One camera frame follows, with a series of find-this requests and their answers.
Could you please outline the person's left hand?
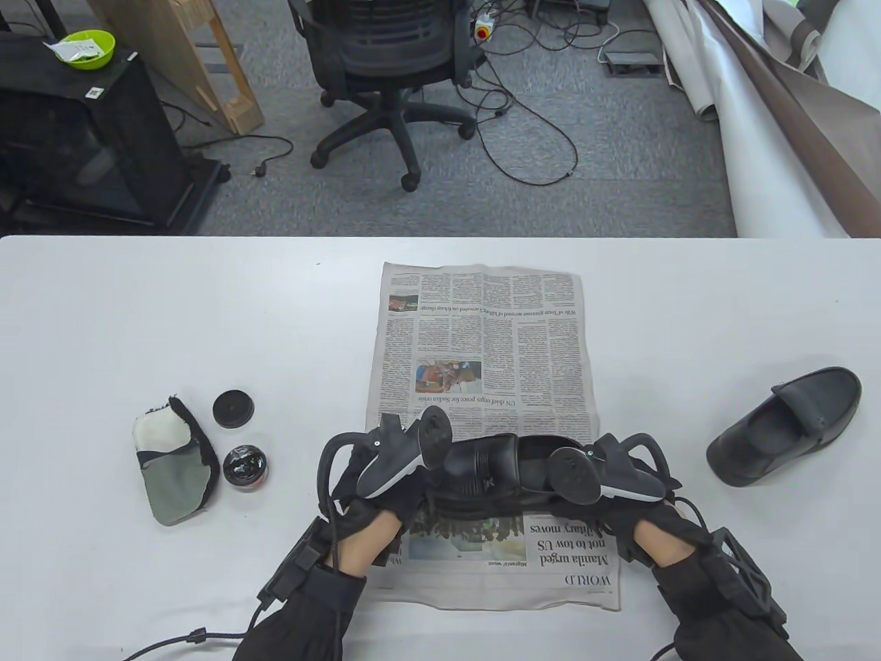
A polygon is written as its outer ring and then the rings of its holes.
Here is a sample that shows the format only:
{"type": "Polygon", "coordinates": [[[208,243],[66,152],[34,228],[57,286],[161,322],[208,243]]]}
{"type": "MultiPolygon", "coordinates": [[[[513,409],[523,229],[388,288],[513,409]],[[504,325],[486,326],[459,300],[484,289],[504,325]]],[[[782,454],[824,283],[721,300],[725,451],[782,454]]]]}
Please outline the person's left hand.
{"type": "Polygon", "coordinates": [[[348,465],[332,491],[333,499],[344,509],[344,514],[337,517],[338,541],[368,528],[381,511],[390,511],[400,520],[400,528],[407,527],[425,500],[425,492],[431,483],[431,473],[425,467],[416,468],[383,494],[370,499],[356,495],[358,478],[373,458],[371,450],[361,445],[353,447],[348,465]]]}

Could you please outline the person's right hand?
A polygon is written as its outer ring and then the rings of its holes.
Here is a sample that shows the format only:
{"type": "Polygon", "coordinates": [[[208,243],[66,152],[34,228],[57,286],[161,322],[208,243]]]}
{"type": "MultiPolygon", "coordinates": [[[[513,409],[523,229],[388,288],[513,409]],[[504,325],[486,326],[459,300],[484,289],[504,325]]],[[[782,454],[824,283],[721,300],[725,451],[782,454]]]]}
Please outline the person's right hand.
{"type": "Polygon", "coordinates": [[[611,499],[597,515],[597,522],[602,532],[616,538],[623,560],[651,569],[673,566],[713,545],[709,532],[682,517],[667,501],[611,499]]]}

